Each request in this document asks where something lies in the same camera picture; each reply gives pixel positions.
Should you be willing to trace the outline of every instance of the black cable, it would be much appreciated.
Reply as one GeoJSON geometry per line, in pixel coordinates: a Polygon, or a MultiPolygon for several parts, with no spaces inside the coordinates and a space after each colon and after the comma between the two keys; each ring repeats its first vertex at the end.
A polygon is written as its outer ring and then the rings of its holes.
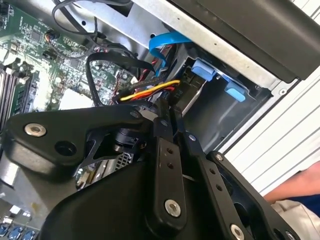
{"type": "MultiPolygon", "coordinates": [[[[57,6],[61,6],[60,4],[62,4],[63,2],[61,2],[60,0],[52,0],[52,2],[57,6]]],[[[123,2],[122,4],[127,5],[128,3],[130,3],[130,1],[126,1],[123,2]]],[[[81,24],[79,24],[74,17],[70,14],[70,12],[64,7],[59,7],[59,10],[61,11],[61,13],[66,17],[66,19],[71,23],[71,25],[73,25],[74,28],[76,28],[78,30],[78,32],[75,32],[76,34],[82,35],[84,36],[89,42],[91,42],[94,47],[100,47],[109,51],[115,51],[121,54],[124,54],[128,57],[134,58],[134,59],[138,59],[130,50],[128,50],[125,46],[123,46],[120,43],[102,43],[99,44],[97,43],[97,35],[98,35],[98,23],[95,21],[95,31],[94,32],[87,32],[81,24]]],[[[55,23],[61,27],[62,30],[68,32],[68,33],[72,33],[73,31],[69,31],[68,29],[62,27],[56,20],[55,17],[53,17],[55,23]]],[[[138,68],[137,69],[137,79],[139,79],[141,76],[141,70],[138,68]]]]}
{"type": "MultiPolygon", "coordinates": [[[[98,33],[98,20],[96,17],[94,17],[94,32],[98,33]]],[[[90,47],[88,48],[81,56],[67,56],[66,54],[62,53],[57,47],[54,46],[54,44],[52,43],[52,39],[50,39],[49,34],[46,34],[45,37],[48,37],[49,39],[46,38],[47,43],[50,45],[50,47],[56,52],[56,54],[58,56],[60,56],[63,59],[69,59],[69,60],[78,60],[78,59],[83,59],[87,56],[89,56],[90,54],[92,54],[93,48],[94,47],[90,47]]]]}
{"type": "Polygon", "coordinates": [[[130,58],[127,56],[121,56],[118,54],[115,54],[113,52],[96,52],[88,56],[85,64],[85,74],[88,81],[88,85],[90,88],[90,92],[92,95],[93,103],[96,107],[104,106],[104,104],[101,102],[99,94],[97,92],[94,79],[92,77],[92,72],[90,68],[90,62],[92,61],[108,61],[115,64],[125,64],[131,67],[140,68],[140,69],[147,69],[150,71],[155,72],[153,66],[146,61],[141,61],[138,59],[130,58]]]}
{"type": "Polygon", "coordinates": [[[103,4],[108,4],[108,5],[113,5],[113,6],[126,6],[128,5],[131,1],[130,0],[126,0],[125,2],[120,2],[118,0],[65,0],[62,2],[59,2],[57,5],[55,5],[55,7],[53,8],[51,15],[53,17],[54,22],[64,31],[68,32],[68,33],[72,33],[72,34],[77,34],[77,35],[82,35],[82,36],[92,36],[95,35],[95,32],[87,32],[86,30],[84,30],[83,27],[76,27],[76,29],[78,29],[78,31],[72,31],[69,30],[67,28],[65,28],[64,26],[62,26],[56,19],[56,12],[62,8],[66,9],[65,7],[70,5],[70,4],[74,4],[78,1],[87,1],[87,2],[94,2],[94,3],[103,3],[103,4]]]}
{"type": "Polygon", "coordinates": [[[172,46],[172,48],[170,49],[169,53],[166,56],[166,62],[168,66],[168,70],[166,72],[161,73],[159,77],[154,77],[150,80],[144,80],[141,82],[134,83],[131,86],[129,86],[127,90],[131,92],[138,88],[144,88],[144,87],[157,85],[159,83],[165,82],[172,70],[172,64],[173,64],[173,60],[175,59],[176,52],[177,52],[177,45],[175,44],[172,46]]]}

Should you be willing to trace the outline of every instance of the blue plastic clip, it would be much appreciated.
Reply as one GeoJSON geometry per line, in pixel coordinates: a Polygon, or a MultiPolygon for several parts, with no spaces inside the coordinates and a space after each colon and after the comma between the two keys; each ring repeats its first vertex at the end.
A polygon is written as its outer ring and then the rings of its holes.
{"type": "MultiPolygon", "coordinates": [[[[214,67],[208,65],[200,59],[197,59],[195,61],[194,65],[191,68],[191,71],[208,82],[210,82],[217,73],[214,67]]],[[[231,78],[224,74],[221,74],[220,76],[228,82],[227,86],[224,89],[227,94],[229,94],[240,103],[246,100],[246,91],[241,86],[233,82],[231,78]]]]}
{"type": "Polygon", "coordinates": [[[240,103],[242,103],[244,100],[246,100],[246,96],[245,96],[246,91],[241,86],[239,86],[238,84],[233,82],[226,75],[223,75],[221,77],[223,77],[223,79],[228,82],[228,85],[224,89],[224,91],[227,94],[229,94],[231,97],[233,97],[234,99],[236,99],[240,103]]]}
{"type": "MultiPolygon", "coordinates": [[[[190,43],[190,42],[191,40],[189,38],[186,38],[185,36],[183,36],[181,33],[177,31],[164,33],[151,38],[151,40],[149,41],[149,52],[156,58],[159,58],[162,60],[161,68],[164,68],[166,66],[166,57],[157,50],[157,47],[168,45],[168,44],[182,44],[182,43],[190,43]]],[[[159,70],[157,70],[155,75],[158,77],[159,74],[160,72],[159,70]]]]}
{"type": "Polygon", "coordinates": [[[208,82],[210,82],[214,75],[216,75],[217,73],[213,67],[207,65],[200,59],[197,59],[195,61],[191,68],[191,71],[208,82]]]}

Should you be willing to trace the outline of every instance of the silver screw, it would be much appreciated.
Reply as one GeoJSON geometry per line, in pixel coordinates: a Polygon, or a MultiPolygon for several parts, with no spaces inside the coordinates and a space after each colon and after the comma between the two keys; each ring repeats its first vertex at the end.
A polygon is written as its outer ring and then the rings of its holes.
{"type": "Polygon", "coordinates": [[[33,137],[42,137],[47,133],[47,130],[44,126],[38,123],[29,123],[24,127],[26,134],[33,137]]]}
{"type": "Polygon", "coordinates": [[[280,96],[283,96],[283,95],[286,95],[286,94],[287,94],[287,92],[288,92],[288,90],[287,90],[287,89],[282,88],[282,89],[279,91],[279,94],[280,94],[280,96]]]}
{"type": "Polygon", "coordinates": [[[285,233],[289,237],[290,240],[296,240],[296,238],[294,237],[294,235],[291,232],[285,231],[285,233]]]}
{"type": "Polygon", "coordinates": [[[224,158],[220,154],[216,154],[215,158],[218,159],[219,161],[223,161],[224,158]]]}
{"type": "Polygon", "coordinates": [[[134,118],[139,118],[138,113],[136,113],[136,112],[134,112],[134,111],[130,112],[130,115],[131,115],[132,117],[134,117],[134,118]]]}
{"type": "Polygon", "coordinates": [[[235,224],[232,224],[230,226],[231,232],[233,236],[235,236],[236,240],[245,240],[244,232],[241,230],[240,227],[238,227],[235,224]]]}
{"type": "Polygon", "coordinates": [[[181,208],[175,200],[167,200],[164,203],[166,212],[172,217],[178,218],[181,215],[181,208]]]}
{"type": "Polygon", "coordinates": [[[161,120],[161,124],[162,124],[163,126],[168,127],[168,123],[167,123],[165,120],[161,120]]]}
{"type": "Polygon", "coordinates": [[[192,141],[196,141],[197,139],[196,139],[196,137],[195,136],[193,136],[193,135],[189,135],[189,138],[192,140],[192,141]]]}

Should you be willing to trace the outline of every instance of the hand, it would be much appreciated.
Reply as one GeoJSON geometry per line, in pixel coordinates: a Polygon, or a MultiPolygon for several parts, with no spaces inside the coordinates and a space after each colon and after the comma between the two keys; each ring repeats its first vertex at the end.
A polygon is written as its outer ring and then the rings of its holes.
{"type": "Polygon", "coordinates": [[[264,196],[270,203],[292,197],[320,194],[320,161],[297,173],[264,196]]]}

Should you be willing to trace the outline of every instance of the black plastic bracket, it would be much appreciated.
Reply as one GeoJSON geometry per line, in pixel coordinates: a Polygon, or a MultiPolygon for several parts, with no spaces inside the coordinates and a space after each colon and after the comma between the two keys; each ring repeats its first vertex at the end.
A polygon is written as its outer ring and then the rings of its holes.
{"type": "Polygon", "coordinates": [[[179,147],[173,143],[168,103],[157,101],[159,117],[154,119],[155,153],[149,160],[149,208],[146,221],[159,237],[174,237],[187,224],[187,207],[179,147]]]}
{"type": "Polygon", "coordinates": [[[247,231],[254,239],[290,240],[288,233],[293,235],[294,239],[299,239],[285,220],[222,154],[212,151],[207,155],[207,159],[215,163],[215,171],[221,174],[225,186],[230,187],[228,192],[232,199],[231,205],[236,207],[247,231]]]}
{"type": "Polygon", "coordinates": [[[2,146],[13,163],[62,181],[72,177],[84,160],[92,131],[106,135],[119,128],[139,128],[143,122],[142,115],[129,105],[21,114],[7,121],[2,146]],[[31,123],[43,126],[45,135],[28,135],[25,127],[31,123]]]}

